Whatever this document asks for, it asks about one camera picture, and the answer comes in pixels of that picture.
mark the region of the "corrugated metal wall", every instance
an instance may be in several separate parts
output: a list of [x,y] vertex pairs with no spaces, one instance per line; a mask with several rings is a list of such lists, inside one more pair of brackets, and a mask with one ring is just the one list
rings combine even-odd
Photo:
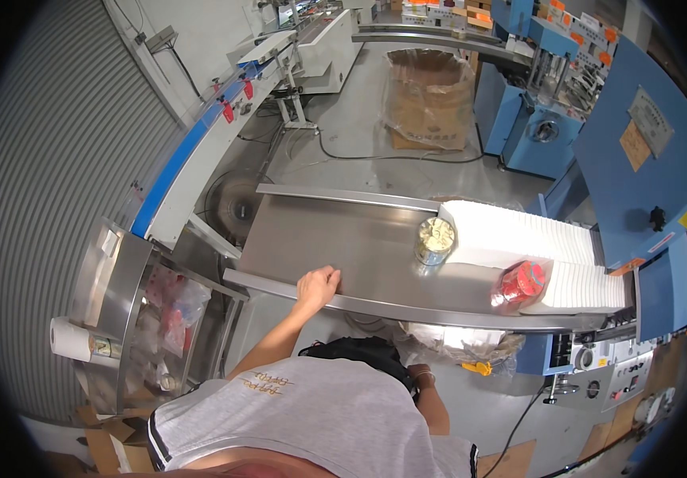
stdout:
[[100,0],[54,0],[0,84],[0,373],[13,404],[67,423],[82,400],[49,321],[70,310],[92,221],[124,227],[134,180],[178,135]]

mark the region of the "metal label plate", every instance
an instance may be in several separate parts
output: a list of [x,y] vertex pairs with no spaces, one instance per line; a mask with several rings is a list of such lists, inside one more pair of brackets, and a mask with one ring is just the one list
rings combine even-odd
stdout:
[[643,86],[638,85],[628,113],[635,120],[635,125],[654,157],[659,158],[675,131]]

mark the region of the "red sticker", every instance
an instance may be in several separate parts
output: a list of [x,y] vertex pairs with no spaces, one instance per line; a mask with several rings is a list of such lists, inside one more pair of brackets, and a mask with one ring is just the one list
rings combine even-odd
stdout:
[[670,239],[673,238],[673,235],[675,235],[675,233],[669,233],[669,234],[665,235],[663,240],[659,241],[654,247],[652,247],[648,251],[650,253],[653,253],[657,249],[661,248],[667,241],[669,241]]
[[248,100],[253,98],[253,83],[250,80],[243,80],[245,82],[245,96]]
[[224,118],[226,122],[231,123],[235,119],[235,112],[232,110],[232,105],[228,101],[221,103],[224,106]]

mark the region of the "yellow tool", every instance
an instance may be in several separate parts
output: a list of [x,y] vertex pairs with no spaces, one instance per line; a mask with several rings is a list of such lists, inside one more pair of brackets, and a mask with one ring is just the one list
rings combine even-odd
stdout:
[[463,363],[460,366],[462,366],[465,370],[480,373],[484,377],[491,374],[491,365],[489,362]]

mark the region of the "black knob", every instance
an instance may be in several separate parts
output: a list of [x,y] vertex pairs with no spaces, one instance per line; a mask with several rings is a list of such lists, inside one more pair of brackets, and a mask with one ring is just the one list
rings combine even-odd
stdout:
[[652,214],[648,218],[648,222],[652,225],[655,233],[661,232],[664,225],[667,224],[664,218],[664,209],[659,206],[654,206]]

